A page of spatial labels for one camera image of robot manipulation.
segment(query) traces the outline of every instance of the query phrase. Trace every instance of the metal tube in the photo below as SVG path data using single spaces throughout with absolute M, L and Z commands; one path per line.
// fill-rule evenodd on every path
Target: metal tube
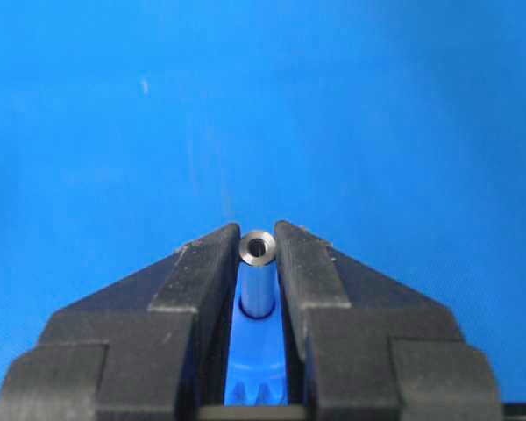
M 274 308 L 276 243 L 265 231 L 252 231 L 239 242 L 242 280 L 241 309 L 251 318 L 265 318 Z

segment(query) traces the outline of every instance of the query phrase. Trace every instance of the bore hole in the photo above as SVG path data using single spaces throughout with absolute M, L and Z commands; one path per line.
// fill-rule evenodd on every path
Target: bore hole
M 253 257 L 261 257 L 267 251 L 267 244 L 262 239 L 250 239 L 247 250 Z

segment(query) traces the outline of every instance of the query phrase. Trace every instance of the blue plastic part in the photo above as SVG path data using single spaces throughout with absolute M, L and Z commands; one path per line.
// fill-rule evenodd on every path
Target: blue plastic part
M 224 405 L 286 405 L 287 374 L 277 277 L 274 278 L 273 312 L 262 319 L 249 318 L 239 308 L 242 281 L 240 275 L 234 296 Z

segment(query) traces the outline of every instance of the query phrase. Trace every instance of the hollow cylinder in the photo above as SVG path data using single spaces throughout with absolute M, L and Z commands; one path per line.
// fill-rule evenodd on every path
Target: hollow cylinder
M 240 305 L 251 318 L 265 318 L 273 312 L 275 255 L 276 243 L 268 232 L 249 232 L 239 242 Z

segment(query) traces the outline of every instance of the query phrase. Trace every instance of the blue backdrop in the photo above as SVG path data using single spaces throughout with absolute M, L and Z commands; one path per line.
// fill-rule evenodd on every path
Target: blue backdrop
M 0 2 L 0 382 L 49 314 L 279 218 L 526 401 L 526 1 Z

